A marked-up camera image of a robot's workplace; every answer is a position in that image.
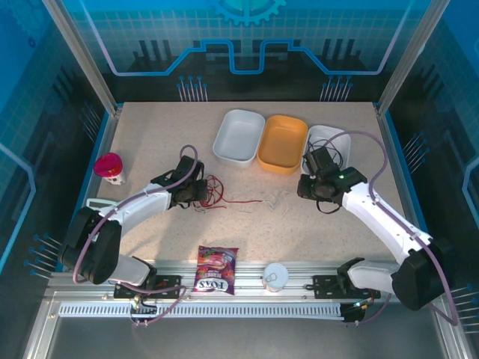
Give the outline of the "white plastic tray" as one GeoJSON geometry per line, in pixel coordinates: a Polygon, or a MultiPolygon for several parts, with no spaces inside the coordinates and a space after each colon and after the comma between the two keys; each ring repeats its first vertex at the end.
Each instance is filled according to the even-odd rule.
{"type": "MultiPolygon", "coordinates": [[[[331,126],[312,126],[308,130],[303,154],[306,155],[313,150],[323,147],[330,138],[342,132],[342,129],[331,126]]],[[[352,140],[349,135],[342,135],[335,138],[332,142],[329,142],[326,146],[333,162],[336,163],[341,170],[346,169],[349,165],[351,143],[352,140]]]]}
{"type": "Polygon", "coordinates": [[[257,112],[229,111],[213,143],[213,153],[220,163],[248,168],[257,155],[266,120],[257,112]]]}

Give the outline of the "orange plastic tray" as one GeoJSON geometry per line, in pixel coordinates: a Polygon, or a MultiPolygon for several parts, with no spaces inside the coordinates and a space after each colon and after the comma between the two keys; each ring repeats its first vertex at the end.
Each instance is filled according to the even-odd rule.
{"type": "Polygon", "coordinates": [[[257,150],[260,168],[291,175],[301,164],[308,125],[299,118],[275,114],[267,119],[257,150]]]}

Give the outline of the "purple candy bag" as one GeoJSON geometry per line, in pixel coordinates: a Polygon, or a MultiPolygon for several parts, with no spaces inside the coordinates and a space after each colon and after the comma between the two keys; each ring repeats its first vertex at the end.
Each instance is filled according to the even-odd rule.
{"type": "Polygon", "coordinates": [[[193,292],[234,295],[238,248],[198,247],[193,292]]]}

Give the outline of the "pink lidded white cup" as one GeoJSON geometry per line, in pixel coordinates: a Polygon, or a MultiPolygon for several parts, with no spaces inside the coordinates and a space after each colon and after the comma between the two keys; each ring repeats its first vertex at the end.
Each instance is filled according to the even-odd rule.
{"type": "Polygon", "coordinates": [[[123,185],[126,177],[123,161],[117,153],[106,153],[94,163],[94,173],[112,185],[123,185]]]}

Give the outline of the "white calculator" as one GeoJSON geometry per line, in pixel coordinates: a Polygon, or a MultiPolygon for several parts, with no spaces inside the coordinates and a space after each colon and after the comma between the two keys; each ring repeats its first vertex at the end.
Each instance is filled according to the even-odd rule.
{"type": "Polygon", "coordinates": [[[102,209],[107,206],[112,206],[116,204],[116,201],[113,200],[106,200],[102,198],[88,198],[85,202],[86,206],[92,209],[102,209]]]}

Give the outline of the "white tin can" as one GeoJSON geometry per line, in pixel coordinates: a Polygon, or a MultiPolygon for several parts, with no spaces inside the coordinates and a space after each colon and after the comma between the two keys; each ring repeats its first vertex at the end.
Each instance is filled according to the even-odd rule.
{"type": "Polygon", "coordinates": [[[269,292],[280,292],[287,285],[289,272],[287,268],[280,263],[270,263],[262,275],[262,284],[269,292]]]}

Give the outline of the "aluminium side rail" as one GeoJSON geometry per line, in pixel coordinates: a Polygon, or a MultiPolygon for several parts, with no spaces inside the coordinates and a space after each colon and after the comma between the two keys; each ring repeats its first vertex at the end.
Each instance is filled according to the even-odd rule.
{"type": "Polygon", "coordinates": [[[401,215],[384,198],[376,200],[387,208],[379,208],[373,216],[373,232],[390,250],[397,263],[402,264],[412,253],[422,250],[421,244],[428,245],[431,236],[412,184],[412,178],[406,165],[403,148],[390,114],[378,118],[389,164],[396,181],[397,190],[403,207],[401,215]]]}
{"type": "Polygon", "coordinates": [[[90,197],[95,197],[100,189],[100,183],[102,180],[94,173],[94,164],[99,157],[101,157],[103,154],[107,153],[111,149],[122,108],[123,106],[120,105],[116,115],[110,115],[105,113],[103,116],[97,139],[94,143],[91,157],[88,162],[82,186],[80,188],[79,196],[73,210],[73,215],[62,242],[64,242],[64,240],[67,238],[67,234],[70,231],[76,213],[83,206],[86,205],[86,200],[90,197]]]}

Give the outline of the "aluminium mounting rail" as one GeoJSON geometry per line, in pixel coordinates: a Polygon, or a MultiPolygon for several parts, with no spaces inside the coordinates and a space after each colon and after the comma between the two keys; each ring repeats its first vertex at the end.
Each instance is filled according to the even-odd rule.
{"type": "MultiPolygon", "coordinates": [[[[289,280],[280,292],[268,292],[262,284],[266,262],[239,261],[236,266],[235,294],[220,292],[197,293],[192,291],[196,262],[194,260],[150,261],[160,274],[179,275],[181,283],[187,287],[183,302],[219,303],[312,303],[314,294],[305,289],[314,275],[335,275],[342,262],[284,262],[289,272],[289,280]]],[[[54,273],[50,278],[43,298],[49,301],[93,302],[113,301],[115,286],[110,283],[93,285],[74,284],[71,273],[54,273]]]]}

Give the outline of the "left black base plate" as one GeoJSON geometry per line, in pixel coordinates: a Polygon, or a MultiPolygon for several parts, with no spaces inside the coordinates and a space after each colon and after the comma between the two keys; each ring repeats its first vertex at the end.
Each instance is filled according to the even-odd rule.
{"type": "Polygon", "coordinates": [[[141,286],[141,288],[147,290],[148,293],[136,292],[123,285],[116,284],[113,297],[114,299],[133,299],[137,295],[140,295],[142,298],[148,299],[178,299],[180,295],[180,285],[181,276],[179,275],[156,275],[155,278],[147,280],[146,284],[141,286]],[[170,288],[174,288],[174,290],[170,292],[151,293],[151,291],[154,290],[170,288]]]}

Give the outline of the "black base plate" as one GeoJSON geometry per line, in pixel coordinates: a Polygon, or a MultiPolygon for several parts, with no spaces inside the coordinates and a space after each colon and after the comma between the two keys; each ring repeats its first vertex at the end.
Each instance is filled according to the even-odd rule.
{"type": "Polygon", "coordinates": [[[315,275],[311,288],[316,299],[374,299],[381,298],[381,292],[372,289],[358,289],[347,286],[343,289],[335,275],[315,275]]]}
{"type": "Polygon", "coordinates": [[[142,298],[148,299],[178,299],[180,295],[180,285],[181,276],[179,275],[156,275],[155,278],[147,280],[146,284],[141,286],[141,288],[147,290],[148,293],[136,292],[123,285],[116,284],[113,297],[114,299],[133,299],[137,295],[140,295],[142,298]],[[151,291],[154,290],[170,288],[174,288],[174,290],[170,292],[151,293],[151,291]]]}

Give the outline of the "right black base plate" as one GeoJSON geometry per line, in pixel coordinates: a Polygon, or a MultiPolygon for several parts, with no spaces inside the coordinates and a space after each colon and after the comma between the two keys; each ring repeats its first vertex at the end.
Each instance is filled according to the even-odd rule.
{"type": "Polygon", "coordinates": [[[374,299],[381,298],[381,292],[372,289],[358,289],[347,286],[343,289],[335,275],[315,275],[311,288],[316,299],[374,299]]]}

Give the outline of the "aluminium frame post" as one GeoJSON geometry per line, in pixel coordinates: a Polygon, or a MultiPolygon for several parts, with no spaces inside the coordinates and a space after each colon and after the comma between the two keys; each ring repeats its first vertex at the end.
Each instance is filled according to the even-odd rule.
{"type": "Polygon", "coordinates": [[[376,106],[376,115],[378,118],[385,116],[385,113],[393,103],[403,83],[406,81],[415,62],[424,51],[427,41],[430,39],[431,34],[438,25],[450,1],[451,0],[430,0],[429,7],[425,11],[405,52],[392,73],[388,84],[385,86],[385,90],[379,98],[379,102],[376,106]]]}
{"type": "Polygon", "coordinates": [[[117,103],[106,84],[99,68],[94,62],[80,33],[76,29],[66,7],[61,0],[41,0],[57,29],[60,31],[76,62],[80,66],[86,79],[109,115],[115,116],[118,112],[117,103]]]}

